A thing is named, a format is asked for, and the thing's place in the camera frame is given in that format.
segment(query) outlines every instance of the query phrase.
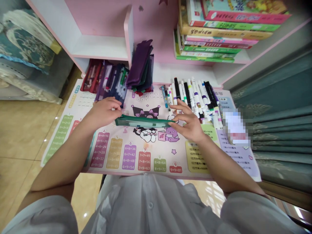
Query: black marker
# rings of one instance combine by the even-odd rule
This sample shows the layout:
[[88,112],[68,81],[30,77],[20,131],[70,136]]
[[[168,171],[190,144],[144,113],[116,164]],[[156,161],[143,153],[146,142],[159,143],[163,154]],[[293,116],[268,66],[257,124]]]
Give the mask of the black marker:
[[214,96],[214,93],[213,93],[212,88],[210,86],[210,83],[209,82],[204,82],[204,84],[205,84],[205,88],[207,90],[207,93],[208,93],[208,96],[209,96],[209,99],[210,99],[212,105],[214,107],[217,107],[218,104],[217,104],[217,101],[215,100],[215,96]]
[[175,77],[175,90],[176,90],[176,92],[175,92],[176,93],[176,98],[181,100],[178,78],[176,78],[176,77]]
[[189,92],[188,92],[189,88],[188,88],[187,82],[184,82],[184,89],[185,89],[186,100],[188,101],[188,106],[192,109],[191,100],[189,98]]

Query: curtain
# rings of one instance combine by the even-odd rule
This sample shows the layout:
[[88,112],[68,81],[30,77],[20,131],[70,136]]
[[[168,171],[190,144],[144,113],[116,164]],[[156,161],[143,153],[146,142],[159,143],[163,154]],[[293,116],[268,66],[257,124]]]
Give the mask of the curtain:
[[312,193],[312,53],[231,90],[253,112],[253,146],[261,177]]

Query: book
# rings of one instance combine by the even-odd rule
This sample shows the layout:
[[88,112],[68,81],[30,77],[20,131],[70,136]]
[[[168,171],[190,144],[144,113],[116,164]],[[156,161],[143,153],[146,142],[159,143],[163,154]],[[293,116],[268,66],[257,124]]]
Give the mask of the book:
[[174,52],[177,60],[191,60],[191,61],[205,61],[205,62],[229,62],[233,63],[233,58],[208,58],[208,57],[195,57],[180,55],[180,51],[183,50],[181,39],[178,39],[177,32],[174,30]]
[[234,58],[236,54],[224,54],[224,53],[203,53],[193,51],[180,51],[182,56],[193,56],[193,57],[207,57],[207,58]]
[[201,7],[201,0],[187,0],[188,24],[190,26],[268,32],[273,32],[280,27],[278,24],[255,24],[205,20]]
[[273,34],[272,32],[191,27],[188,23],[186,7],[181,5],[181,0],[179,0],[179,24],[180,33],[183,35],[264,40]]
[[252,43],[252,40],[244,40],[244,39],[239,39],[239,38],[204,37],[204,36],[190,36],[190,35],[183,35],[183,38],[185,39],[185,41],[189,41],[189,42],[207,42],[207,43],[241,45],[242,46],[241,49],[249,49],[249,48],[246,48],[246,46],[254,45]]
[[196,45],[196,46],[184,45],[183,51],[201,51],[201,52],[237,54],[238,52],[241,51],[241,49],[222,48],[222,47],[207,47],[207,46],[199,46],[199,45]]
[[205,20],[282,24],[291,15],[281,0],[201,0]]

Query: child's right hand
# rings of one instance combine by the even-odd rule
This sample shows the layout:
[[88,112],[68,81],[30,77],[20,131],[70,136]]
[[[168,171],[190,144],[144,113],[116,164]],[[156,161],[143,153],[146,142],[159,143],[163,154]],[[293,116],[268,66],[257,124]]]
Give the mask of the child's right hand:
[[197,116],[193,114],[189,106],[178,99],[178,105],[170,105],[170,108],[181,110],[184,114],[178,114],[172,119],[173,121],[182,120],[186,124],[182,127],[176,123],[169,123],[178,133],[182,134],[186,139],[200,143],[203,140],[207,140],[207,135],[203,132],[201,123]]

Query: bookshelf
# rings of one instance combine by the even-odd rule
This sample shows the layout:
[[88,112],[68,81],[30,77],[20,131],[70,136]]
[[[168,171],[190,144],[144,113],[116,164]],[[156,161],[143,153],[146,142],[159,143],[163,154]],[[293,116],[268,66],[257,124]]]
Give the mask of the bookshelf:
[[286,0],[292,16],[271,37],[238,53],[234,63],[176,60],[172,32],[178,21],[177,0],[169,0],[168,5],[159,5],[159,0],[26,1],[83,74],[91,58],[121,61],[131,67],[135,45],[153,39],[155,83],[194,76],[215,88],[230,89],[312,38],[309,12],[299,1]]

